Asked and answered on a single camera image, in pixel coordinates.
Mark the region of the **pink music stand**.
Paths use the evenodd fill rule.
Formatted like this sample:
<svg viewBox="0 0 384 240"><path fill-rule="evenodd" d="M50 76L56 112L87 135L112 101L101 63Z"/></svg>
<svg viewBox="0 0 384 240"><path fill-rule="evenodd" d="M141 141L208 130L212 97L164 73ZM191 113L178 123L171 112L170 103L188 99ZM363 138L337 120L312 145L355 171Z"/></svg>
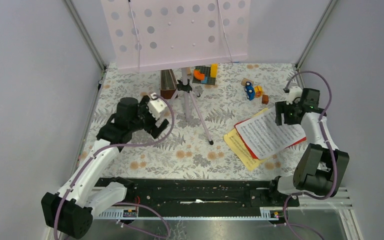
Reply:
<svg viewBox="0 0 384 240"><path fill-rule="evenodd" d="M103 0L122 73L234 63L248 58L248 0Z"/></svg>

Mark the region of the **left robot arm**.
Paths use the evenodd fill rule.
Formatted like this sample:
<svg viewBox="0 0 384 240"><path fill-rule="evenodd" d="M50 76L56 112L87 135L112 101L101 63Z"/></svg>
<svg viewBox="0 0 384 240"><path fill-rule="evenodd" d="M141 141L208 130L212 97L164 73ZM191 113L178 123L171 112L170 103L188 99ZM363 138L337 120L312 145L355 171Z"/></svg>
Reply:
<svg viewBox="0 0 384 240"><path fill-rule="evenodd" d="M53 229L54 239L65 234L78 240L108 208L119 202L124 206L134 202L135 192L127 183L111 182L99 192L91 192L123 148L152 146L168 137L160 135L174 123L165 119L157 124L166 110L174 115L170 103L156 93L141 100L133 97L119 100L115 112L98 131L87 159L56 193L47 192L41 199L45 223Z"/></svg>

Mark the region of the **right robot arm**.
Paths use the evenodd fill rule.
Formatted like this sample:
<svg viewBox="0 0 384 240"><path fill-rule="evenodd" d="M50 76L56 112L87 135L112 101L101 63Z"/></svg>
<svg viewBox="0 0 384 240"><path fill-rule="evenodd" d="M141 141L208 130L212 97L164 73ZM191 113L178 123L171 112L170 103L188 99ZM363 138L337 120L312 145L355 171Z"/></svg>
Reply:
<svg viewBox="0 0 384 240"><path fill-rule="evenodd" d="M326 111L319 107L320 91L293 86L284 89L285 101L275 103L277 126L300 125L307 148L291 176L277 176L270 182L267 201L281 205L287 195L307 195L325 200L336 195L350 157L339 150L327 128Z"/></svg>

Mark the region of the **small brown block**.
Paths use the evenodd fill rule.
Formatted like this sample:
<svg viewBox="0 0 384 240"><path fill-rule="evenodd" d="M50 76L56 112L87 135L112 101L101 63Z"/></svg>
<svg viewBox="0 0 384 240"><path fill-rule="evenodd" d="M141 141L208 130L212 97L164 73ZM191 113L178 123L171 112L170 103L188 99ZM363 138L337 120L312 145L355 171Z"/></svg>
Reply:
<svg viewBox="0 0 384 240"><path fill-rule="evenodd" d="M263 94L261 97L261 103L264 105L268 105L269 104L269 96L266 94Z"/></svg>

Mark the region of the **blue toy car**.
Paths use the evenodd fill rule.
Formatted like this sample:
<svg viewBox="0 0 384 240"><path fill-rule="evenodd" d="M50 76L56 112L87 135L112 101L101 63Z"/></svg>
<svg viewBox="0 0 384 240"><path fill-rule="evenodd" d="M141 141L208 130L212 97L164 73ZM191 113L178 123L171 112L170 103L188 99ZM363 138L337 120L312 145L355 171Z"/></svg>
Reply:
<svg viewBox="0 0 384 240"><path fill-rule="evenodd" d="M246 92L248 100L252 101L255 98L255 91L253 85L245 86L244 91Z"/></svg>

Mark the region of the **wooden block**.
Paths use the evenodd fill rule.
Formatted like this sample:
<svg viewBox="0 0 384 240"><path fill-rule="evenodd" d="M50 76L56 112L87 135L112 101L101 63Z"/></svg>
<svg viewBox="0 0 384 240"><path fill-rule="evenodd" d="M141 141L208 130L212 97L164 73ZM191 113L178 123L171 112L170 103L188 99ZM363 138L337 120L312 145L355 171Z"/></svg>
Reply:
<svg viewBox="0 0 384 240"><path fill-rule="evenodd" d="M250 80L248 78L243 78L242 81L241 81L241 85L243 87L246 87L246 86L252 86L254 84L254 81L253 80Z"/></svg>

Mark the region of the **brown metronome box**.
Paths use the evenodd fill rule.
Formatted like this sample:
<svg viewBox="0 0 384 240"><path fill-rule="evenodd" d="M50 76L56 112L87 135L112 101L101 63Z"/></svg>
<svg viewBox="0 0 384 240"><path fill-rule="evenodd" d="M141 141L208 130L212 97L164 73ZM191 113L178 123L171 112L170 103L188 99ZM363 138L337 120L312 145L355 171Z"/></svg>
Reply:
<svg viewBox="0 0 384 240"><path fill-rule="evenodd" d="M170 100L177 90L177 80L172 69L160 71L160 95Z"/></svg>

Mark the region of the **yellow sheet music page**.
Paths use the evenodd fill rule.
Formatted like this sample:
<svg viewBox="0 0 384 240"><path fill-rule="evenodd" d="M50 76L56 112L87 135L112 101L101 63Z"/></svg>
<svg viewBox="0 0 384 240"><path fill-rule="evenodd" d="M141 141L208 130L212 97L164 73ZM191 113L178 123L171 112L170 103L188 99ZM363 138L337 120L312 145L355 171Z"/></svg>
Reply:
<svg viewBox="0 0 384 240"><path fill-rule="evenodd" d="M254 169L269 159L253 158L247 149L246 144L243 142L235 128L225 134L223 139L227 146L232 150L233 153L235 153L239 160L244 164L245 168L250 172L252 172Z"/></svg>

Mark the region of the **floral table mat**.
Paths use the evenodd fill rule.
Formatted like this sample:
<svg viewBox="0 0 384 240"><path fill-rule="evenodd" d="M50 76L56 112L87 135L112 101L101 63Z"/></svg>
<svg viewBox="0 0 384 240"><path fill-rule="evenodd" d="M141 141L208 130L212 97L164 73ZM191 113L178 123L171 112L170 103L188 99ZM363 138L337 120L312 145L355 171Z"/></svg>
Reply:
<svg viewBox="0 0 384 240"><path fill-rule="evenodd" d="M156 145L140 147L153 138L141 130L133 134L134 147L126 147L104 168L102 177L210 179L210 180L271 180L289 176L303 155L305 142L288 147L262 160L248 170L224 141L236 123L246 120L265 106L260 99L248 100L241 82L244 78L263 87L269 96L268 107L284 98L283 88L295 73L291 63L219 64L215 85L194 84L199 94L195 110L186 119L185 102L177 97L172 102L174 116L164 117L174 123L168 137Z"/></svg>

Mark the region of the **blue toy brick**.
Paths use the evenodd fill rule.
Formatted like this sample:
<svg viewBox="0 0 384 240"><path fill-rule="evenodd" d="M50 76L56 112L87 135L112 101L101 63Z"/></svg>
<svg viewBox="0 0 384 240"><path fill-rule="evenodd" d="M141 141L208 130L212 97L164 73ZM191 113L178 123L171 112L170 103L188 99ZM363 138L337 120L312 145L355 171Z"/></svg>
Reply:
<svg viewBox="0 0 384 240"><path fill-rule="evenodd" d="M208 84L208 77L204 77L203 80L200 81L202 84Z"/></svg>

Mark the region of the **orange curved brick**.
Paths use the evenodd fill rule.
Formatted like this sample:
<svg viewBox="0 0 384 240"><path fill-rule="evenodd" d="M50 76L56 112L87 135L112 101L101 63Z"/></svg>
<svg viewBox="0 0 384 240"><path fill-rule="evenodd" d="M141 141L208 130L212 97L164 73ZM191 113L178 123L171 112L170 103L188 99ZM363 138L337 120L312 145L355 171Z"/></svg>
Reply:
<svg viewBox="0 0 384 240"><path fill-rule="evenodd" d="M199 69L194 69L193 71L193 76L195 79L197 79L198 81L202 82L206 79L206 76L204 73L201 73L201 71Z"/></svg>

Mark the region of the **yellow toy brick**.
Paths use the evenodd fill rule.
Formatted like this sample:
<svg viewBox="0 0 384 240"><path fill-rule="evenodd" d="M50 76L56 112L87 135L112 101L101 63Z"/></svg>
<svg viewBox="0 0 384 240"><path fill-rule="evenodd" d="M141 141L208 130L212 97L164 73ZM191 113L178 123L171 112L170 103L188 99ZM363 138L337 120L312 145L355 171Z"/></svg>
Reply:
<svg viewBox="0 0 384 240"><path fill-rule="evenodd" d="M217 73L218 73L218 64L217 63L211 64L210 77L215 79L217 77Z"/></svg>

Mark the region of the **dark grey brick baseplate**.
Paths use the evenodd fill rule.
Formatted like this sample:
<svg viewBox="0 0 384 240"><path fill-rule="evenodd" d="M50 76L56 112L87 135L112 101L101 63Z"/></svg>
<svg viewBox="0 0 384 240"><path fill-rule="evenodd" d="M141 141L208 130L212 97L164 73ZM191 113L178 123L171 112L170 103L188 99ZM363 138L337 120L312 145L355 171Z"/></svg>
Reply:
<svg viewBox="0 0 384 240"><path fill-rule="evenodd" d="M199 69L201 73L205 74L205 77L208 77L208 84L203 84L203 85L211 85L214 86L216 84L216 78L211 78L210 77L210 67L211 65L199 65L196 66L194 69ZM192 72L192 82L195 84L202 84L199 80L194 78L194 71Z"/></svg>

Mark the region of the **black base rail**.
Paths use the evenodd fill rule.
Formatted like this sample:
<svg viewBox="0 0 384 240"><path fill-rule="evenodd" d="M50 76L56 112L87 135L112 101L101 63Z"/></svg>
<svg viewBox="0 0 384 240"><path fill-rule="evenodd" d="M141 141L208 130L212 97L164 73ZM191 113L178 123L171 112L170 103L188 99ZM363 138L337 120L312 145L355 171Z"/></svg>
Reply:
<svg viewBox="0 0 384 240"><path fill-rule="evenodd" d="M125 184L123 202L141 204L164 218L258 218L265 209L282 210L287 199L274 180L99 178L95 189Z"/></svg>

